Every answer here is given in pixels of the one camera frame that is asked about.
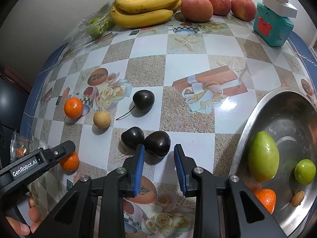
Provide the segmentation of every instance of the plastic bag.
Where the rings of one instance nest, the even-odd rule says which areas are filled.
[[[21,136],[16,132],[16,130],[12,134],[11,138],[11,163],[24,157],[30,152],[30,140]]]
[[[84,18],[65,38],[72,50],[90,43],[109,33],[114,25],[110,16],[110,4],[107,3],[99,11]]]

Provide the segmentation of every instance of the teal toy box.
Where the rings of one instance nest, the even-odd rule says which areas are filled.
[[[294,24],[288,17],[281,17],[263,3],[256,6],[253,29],[272,47],[284,45]]]

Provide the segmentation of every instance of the wall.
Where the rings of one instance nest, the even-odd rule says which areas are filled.
[[[19,0],[0,28],[0,65],[32,85],[47,57],[85,16],[113,0]],[[316,29],[297,0],[294,31],[307,43]]]

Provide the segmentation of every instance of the metal bowl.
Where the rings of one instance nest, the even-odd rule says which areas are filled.
[[[248,168],[248,151],[259,131],[274,139],[280,164],[276,176],[256,182]],[[317,178],[307,186],[294,177],[296,164],[305,158],[317,163],[317,113],[304,94],[289,87],[277,88],[264,96],[249,117],[234,154],[228,176],[237,175],[251,189],[270,188],[276,193],[273,217],[289,236],[304,220],[317,196]],[[303,190],[305,198],[294,208],[291,199]]]

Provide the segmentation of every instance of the red peach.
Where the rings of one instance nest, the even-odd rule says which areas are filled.
[[[256,6],[252,0],[231,0],[231,11],[240,20],[250,21],[256,17]]]
[[[230,0],[209,0],[214,8],[214,14],[226,16],[231,10]]]
[[[183,0],[180,6],[182,15],[192,21],[208,21],[214,13],[209,0]]]

